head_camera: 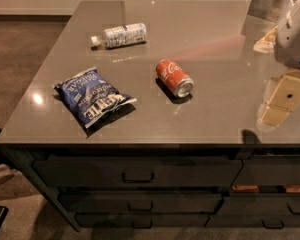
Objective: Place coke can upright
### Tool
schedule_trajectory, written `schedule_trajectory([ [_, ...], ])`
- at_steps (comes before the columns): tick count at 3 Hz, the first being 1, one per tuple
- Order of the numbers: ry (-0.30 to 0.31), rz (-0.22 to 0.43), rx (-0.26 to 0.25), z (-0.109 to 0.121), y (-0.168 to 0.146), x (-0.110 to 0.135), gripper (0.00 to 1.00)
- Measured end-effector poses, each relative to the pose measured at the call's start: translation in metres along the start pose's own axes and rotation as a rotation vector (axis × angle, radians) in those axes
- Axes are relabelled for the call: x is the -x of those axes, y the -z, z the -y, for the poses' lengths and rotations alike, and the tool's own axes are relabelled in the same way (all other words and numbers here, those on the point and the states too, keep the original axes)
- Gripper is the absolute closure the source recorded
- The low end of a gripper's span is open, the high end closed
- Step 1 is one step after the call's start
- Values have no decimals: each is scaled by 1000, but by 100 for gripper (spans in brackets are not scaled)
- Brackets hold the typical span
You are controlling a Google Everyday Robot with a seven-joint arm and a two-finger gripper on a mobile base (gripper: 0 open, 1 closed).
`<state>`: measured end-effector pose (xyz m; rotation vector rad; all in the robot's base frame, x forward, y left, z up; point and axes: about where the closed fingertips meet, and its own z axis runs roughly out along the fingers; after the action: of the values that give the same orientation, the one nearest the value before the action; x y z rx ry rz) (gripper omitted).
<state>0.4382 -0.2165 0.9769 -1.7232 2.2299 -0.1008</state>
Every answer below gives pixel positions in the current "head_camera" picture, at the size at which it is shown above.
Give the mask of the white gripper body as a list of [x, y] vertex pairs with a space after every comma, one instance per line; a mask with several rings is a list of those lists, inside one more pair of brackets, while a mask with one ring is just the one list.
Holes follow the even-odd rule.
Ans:
[[300, 69], [300, 0], [290, 3], [278, 21], [274, 54], [277, 62]]

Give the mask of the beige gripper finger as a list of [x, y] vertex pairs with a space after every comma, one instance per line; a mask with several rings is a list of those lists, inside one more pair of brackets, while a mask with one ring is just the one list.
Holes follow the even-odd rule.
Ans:
[[261, 39], [259, 39], [254, 44], [253, 49], [260, 53], [272, 53], [274, 51], [276, 32], [276, 27], [269, 30]]
[[300, 70], [293, 69], [280, 78], [272, 78], [260, 106], [260, 123], [269, 127], [282, 124], [300, 105]]

